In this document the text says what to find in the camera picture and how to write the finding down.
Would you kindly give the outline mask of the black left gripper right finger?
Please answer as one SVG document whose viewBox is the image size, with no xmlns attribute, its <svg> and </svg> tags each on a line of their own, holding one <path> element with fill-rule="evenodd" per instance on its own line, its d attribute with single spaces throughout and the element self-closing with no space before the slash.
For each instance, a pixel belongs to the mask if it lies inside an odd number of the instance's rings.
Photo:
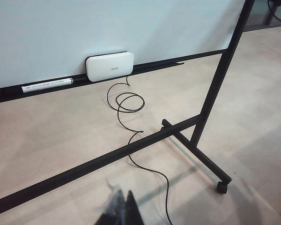
<svg viewBox="0 0 281 225">
<path fill-rule="evenodd" d="M 143 220 L 131 190 L 128 191 L 125 204 L 125 224 L 143 225 Z"/>
</svg>

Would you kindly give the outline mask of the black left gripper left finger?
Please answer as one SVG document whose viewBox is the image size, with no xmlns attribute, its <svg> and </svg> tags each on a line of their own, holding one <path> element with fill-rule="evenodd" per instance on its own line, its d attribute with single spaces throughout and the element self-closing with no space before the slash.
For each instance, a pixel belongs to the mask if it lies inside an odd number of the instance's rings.
<svg viewBox="0 0 281 225">
<path fill-rule="evenodd" d="M 119 185 L 108 185 L 111 193 L 100 216 L 101 225 L 125 225 L 125 198 Z"/>
</svg>

